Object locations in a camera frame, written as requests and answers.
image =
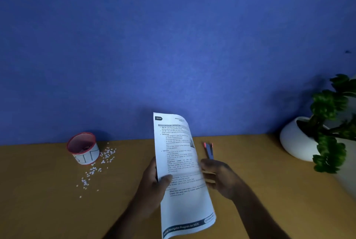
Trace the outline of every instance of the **red and white container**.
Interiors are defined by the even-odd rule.
[[[100,154],[93,133],[82,132],[72,137],[67,143],[67,150],[81,165],[93,163]]]

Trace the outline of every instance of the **person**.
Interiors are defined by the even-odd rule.
[[[289,236],[272,219],[251,188],[225,163],[202,159],[200,166],[207,186],[216,189],[231,200],[250,239],[287,239]],[[156,159],[153,158],[144,171],[139,187],[125,212],[118,218],[103,239],[131,239],[138,225],[148,218],[160,205],[164,193],[171,183],[172,175],[160,182],[156,179]]]

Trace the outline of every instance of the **person's right arm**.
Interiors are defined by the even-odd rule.
[[[225,198],[234,202],[250,239],[289,239],[264,208],[251,188],[225,163],[202,159],[204,177],[215,183],[207,186],[216,189]]]

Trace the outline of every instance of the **sheet of paper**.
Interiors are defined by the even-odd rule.
[[[162,238],[209,228],[216,215],[186,120],[154,113],[154,145],[158,180],[173,175],[161,202]]]

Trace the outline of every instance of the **brown tabletop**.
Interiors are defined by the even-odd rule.
[[[203,141],[214,143],[215,159],[251,186],[292,238],[355,238],[354,200],[332,175],[314,172],[313,163],[290,156],[273,136],[197,137],[200,158]],[[116,149],[115,158],[96,160],[102,172],[90,177],[85,172],[92,166],[79,165],[63,143],[0,147],[0,238],[101,238],[135,193],[154,156],[154,140],[98,145]],[[233,203],[210,195],[216,223],[184,237],[248,238]],[[136,238],[161,238],[159,210],[137,228]]]

